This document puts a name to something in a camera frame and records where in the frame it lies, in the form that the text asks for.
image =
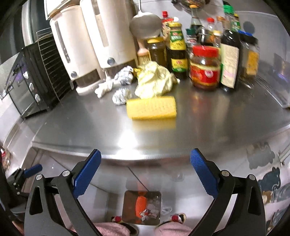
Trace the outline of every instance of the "crumpled yellow plastic bag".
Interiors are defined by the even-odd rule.
[[[173,73],[155,61],[140,66],[142,71],[138,75],[138,86],[135,95],[141,99],[162,96],[172,90],[173,84],[179,83]]]

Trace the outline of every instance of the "pink pants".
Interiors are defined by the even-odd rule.
[[[129,236],[130,231],[117,223],[94,224],[103,236]],[[169,222],[155,229],[155,236],[188,236],[191,228],[177,222]]]

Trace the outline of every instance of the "red label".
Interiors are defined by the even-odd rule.
[[[203,66],[190,64],[191,79],[202,85],[215,85],[219,82],[220,68],[217,66]]]

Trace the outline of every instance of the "green cap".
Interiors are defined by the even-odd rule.
[[[224,5],[224,12],[229,14],[234,14],[234,8],[229,5]]]
[[[187,35],[195,35],[195,29],[194,28],[186,29],[186,33]]]

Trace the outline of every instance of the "crumpled tissue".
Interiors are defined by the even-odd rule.
[[[120,70],[114,77],[111,79],[109,76],[106,76],[106,81],[99,84],[99,87],[95,90],[95,94],[98,98],[103,97],[107,92],[110,92],[113,87],[120,85],[130,85],[134,78],[133,68],[131,66],[124,67]]]
[[[128,88],[119,88],[114,94],[113,94],[113,103],[115,105],[124,105],[126,102],[131,99],[132,93]]]
[[[159,66],[155,61],[140,66],[140,68],[142,72],[138,76],[135,94],[141,99],[162,96],[172,90],[173,84],[180,83],[173,73],[170,73],[165,67]]]

